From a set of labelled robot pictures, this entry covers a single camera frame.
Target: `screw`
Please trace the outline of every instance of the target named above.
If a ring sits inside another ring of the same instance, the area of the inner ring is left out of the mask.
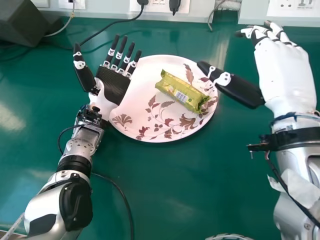
[[[307,230],[310,230],[311,229],[311,225],[309,223],[305,223],[304,224],[304,228],[307,229]]]

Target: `gray cable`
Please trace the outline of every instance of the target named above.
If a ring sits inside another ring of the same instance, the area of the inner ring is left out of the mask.
[[[54,32],[54,33],[45,35],[45,36],[44,36],[45,38],[55,36],[55,35],[61,33],[63,30],[65,30],[65,28],[69,25],[69,23],[71,22],[71,20],[75,17],[75,5],[76,5],[76,0],[73,0],[72,13],[71,13],[68,21],[66,22],[66,24],[65,24],[60,30],[58,30],[58,31],[56,31],[56,32]]]
[[[211,19],[211,17],[212,17],[212,15],[214,14],[214,12],[220,7],[220,5],[221,4],[223,4],[225,1],[227,1],[227,0],[221,0],[221,2],[219,2],[215,7],[214,7],[214,9],[211,11],[211,13],[210,13],[210,15],[209,15],[209,17],[208,17],[208,27],[209,27],[209,29],[210,29],[210,31],[211,32],[213,32],[214,30],[212,29],[212,27],[211,27],[211,25],[210,25],[210,19]]]

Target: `power cord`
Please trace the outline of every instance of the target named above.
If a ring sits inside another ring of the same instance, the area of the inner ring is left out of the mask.
[[[213,32],[214,30],[212,29],[212,26],[210,25],[210,19],[212,17],[212,15],[214,14],[214,12],[221,6],[221,4],[223,4],[225,1],[227,0],[221,0],[221,2],[219,2],[215,7],[214,9],[210,12],[210,15],[208,17],[208,21],[207,21],[207,24],[208,24],[208,27],[210,29],[211,32]]]
[[[267,151],[265,153],[265,160],[268,163],[269,167],[271,168],[275,178],[278,180],[278,182],[281,184],[283,189],[285,190],[286,194],[292,199],[292,201],[299,207],[299,209],[320,229],[320,222],[309,212],[307,208],[305,208],[301,203],[296,201],[290,194],[288,190],[288,186],[285,183],[285,181],[282,179],[278,169],[275,167],[275,165],[272,163],[272,161],[269,159],[270,151]]]
[[[95,36],[99,35],[100,33],[102,33],[104,30],[108,29],[109,27],[111,27],[112,25],[115,25],[115,24],[120,24],[120,23],[129,23],[129,22],[133,22],[135,20],[137,20],[138,18],[140,18],[140,16],[142,15],[142,13],[144,12],[144,8],[145,8],[145,4],[144,2],[148,2],[149,3],[149,0],[143,0],[142,1],[143,4],[141,4],[141,11],[140,13],[132,18],[132,19],[126,19],[126,20],[119,20],[119,21],[114,21],[112,23],[110,23],[109,25],[105,26],[104,28],[102,28],[100,31],[96,32],[95,34],[87,37],[85,40],[83,40],[81,43],[80,43],[80,46],[84,45],[86,42],[88,42],[89,40],[93,39]]]
[[[70,15],[68,21],[66,22],[66,24],[65,24],[60,30],[58,30],[58,31],[56,31],[56,32],[54,32],[54,33],[45,35],[44,38],[55,36],[55,35],[61,33],[63,30],[65,30],[66,27],[68,27],[68,25],[69,25],[69,23],[71,22],[71,20],[75,17],[75,5],[76,5],[76,0],[73,0],[72,2],[73,2],[72,12],[71,12],[71,15]]]
[[[123,201],[124,201],[124,204],[125,204],[127,214],[128,214],[129,222],[130,222],[130,240],[134,240],[135,239],[134,218],[133,218],[131,208],[130,208],[130,205],[129,205],[129,202],[128,202],[126,195],[121,190],[121,188],[110,177],[102,175],[102,174],[98,174],[96,172],[92,172],[92,174],[110,182],[121,194]]]
[[[88,124],[78,124],[78,125],[74,125],[74,126],[71,126],[71,127],[68,127],[66,129],[64,129],[63,131],[60,132],[59,134],[59,137],[58,137],[58,148],[59,148],[59,151],[61,153],[61,155],[63,155],[63,151],[61,149],[61,145],[60,145],[60,140],[61,140],[61,137],[62,135],[71,130],[71,129],[75,129],[75,128],[82,128],[84,126],[87,126],[87,125],[90,125],[91,123],[88,123]],[[133,215],[132,215],[132,211],[131,211],[131,208],[130,208],[130,205],[129,205],[129,202],[128,202],[128,199],[126,197],[126,195],[124,194],[124,192],[121,190],[121,188],[115,183],[115,181],[113,181],[110,177],[108,176],[105,176],[105,175],[102,175],[102,174],[99,174],[99,173],[96,173],[96,172],[92,172],[92,175],[95,175],[99,178],[102,178],[104,180],[107,180],[108,182],[110,182],[118,191],[119,193],[121,194],[122,196],[122,199],[124,201],[124,204],[125,204],[125,208],[127,210],[127,214],[128,214],[128,218],[129,218],[129,223],[130,223],[130,240],[134,240],[135,239],[135,228],[134,228],[134,218],[133,218]]]

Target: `black joint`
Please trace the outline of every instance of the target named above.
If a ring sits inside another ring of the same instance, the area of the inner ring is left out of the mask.
[[[93,106],[93,107],[92,107],[92,110],[93,110],[95,113],[100,112],[100,108],[98,108],[97,106]]]
[[[87,227],[93,218],[91,188],[87,182],[73,182],[59,197],[60,213],[67,232]]]
[[[252,34],[251,34],[251,41],[252,41],[252,44],[254,45],[254,46],[256,46],[259,42],[261,42],[263,39],[266,39],[266,38],[268,38],[267,36],[263,36],[263,37],[261,37],[261,38],[257,38],[257,35],[256,35],[256,31],[258,31],[257,29],[254,29],[253,31],[252,31]]]
[[[68,155],[65,156],[58,165],[56,172],[74,170],[83,173],[88,178],[91,175],[92,165],[88,159],[83,156]]]

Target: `plug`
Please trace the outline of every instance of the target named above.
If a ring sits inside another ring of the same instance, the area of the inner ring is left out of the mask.
[[[140,4],[141,6],[146,6],[149,4],[149,0],[136,0],[138,2],[138,4]]]
[[[169,7],[170,11],[172,12],[172,15],[176,15],[176,12],[179,11],[179,7],[181,5],[181,0],[170,0],[169,1]]]

